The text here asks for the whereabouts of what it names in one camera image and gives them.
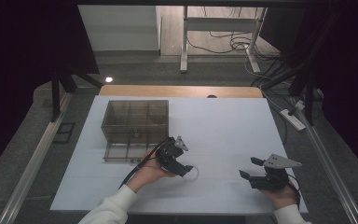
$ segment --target white sleeve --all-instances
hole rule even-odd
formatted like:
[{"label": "white sleeve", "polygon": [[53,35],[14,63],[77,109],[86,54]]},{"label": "white sleeve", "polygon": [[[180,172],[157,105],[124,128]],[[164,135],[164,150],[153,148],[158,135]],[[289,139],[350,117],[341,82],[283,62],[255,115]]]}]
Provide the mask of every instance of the white sleeve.
[{"label": "white sleeve", "polygon": [[136,194],[127,185],[123,185],[116,194],[104,198],[79,224],[124,224],[128,218],[127,211],[136,199]]},{"label": "white sleeve", "polygon": [[279,224],[310,224],[298,212],[296,204],[292,204],[274,212]]}]

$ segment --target light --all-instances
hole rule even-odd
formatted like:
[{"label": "light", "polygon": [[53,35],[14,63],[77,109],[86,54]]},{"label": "light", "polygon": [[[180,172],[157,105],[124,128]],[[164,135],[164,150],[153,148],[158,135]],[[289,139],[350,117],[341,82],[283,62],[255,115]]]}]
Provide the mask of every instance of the light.
[{"label": "light", "polygon": [[105,82],[112,82],[113,81],[113,79],[111,78],[111,77],[107,77],[106,79],[105,79]]}]

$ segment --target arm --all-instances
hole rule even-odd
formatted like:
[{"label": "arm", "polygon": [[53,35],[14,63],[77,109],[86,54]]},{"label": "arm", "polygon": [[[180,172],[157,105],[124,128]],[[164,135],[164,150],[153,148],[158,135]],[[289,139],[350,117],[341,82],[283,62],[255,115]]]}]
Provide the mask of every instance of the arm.
[{"label": "arm", "polygon": [[148,161],[126,185],[123,185],[113,196],[103,199],[103,202],[86,214],[79,224],[125,223],[128,218],[127,211],[136,201],[136,192],[143,186],[166,176],[174,177],[175,175],[162,170],[156,160]]},{"label": "arm", "polygon": [[296,194],[290,188],[260,191],[269,197],[277,209],[274,215],[279,224],[310,224],[300,215],[296,204]]}]

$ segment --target wrist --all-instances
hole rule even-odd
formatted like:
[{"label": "wrist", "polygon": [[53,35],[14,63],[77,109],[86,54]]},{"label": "wrist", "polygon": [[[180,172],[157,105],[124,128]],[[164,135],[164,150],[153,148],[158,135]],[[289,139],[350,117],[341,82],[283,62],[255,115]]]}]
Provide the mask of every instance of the wrist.
[{"label": "wrist", "polygon": [[137,193],[144,185],[146,185],[142,178],[135,174],[128,182],[127,187],[129,187],[133,192]]},{"label": "wrist", "polygon": [[297,204],[296,199],[292,198],[276,200],[273,203],[276,209],[281,209],[289,205]]}]

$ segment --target white wall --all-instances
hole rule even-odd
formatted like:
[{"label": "white wall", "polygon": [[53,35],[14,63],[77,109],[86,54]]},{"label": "white wall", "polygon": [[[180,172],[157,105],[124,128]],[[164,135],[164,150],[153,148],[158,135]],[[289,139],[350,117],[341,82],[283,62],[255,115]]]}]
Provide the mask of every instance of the white wall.
[{"label": "white wall", "polygon": [[159,50],[159,7],[78,6],[94,51]]}]

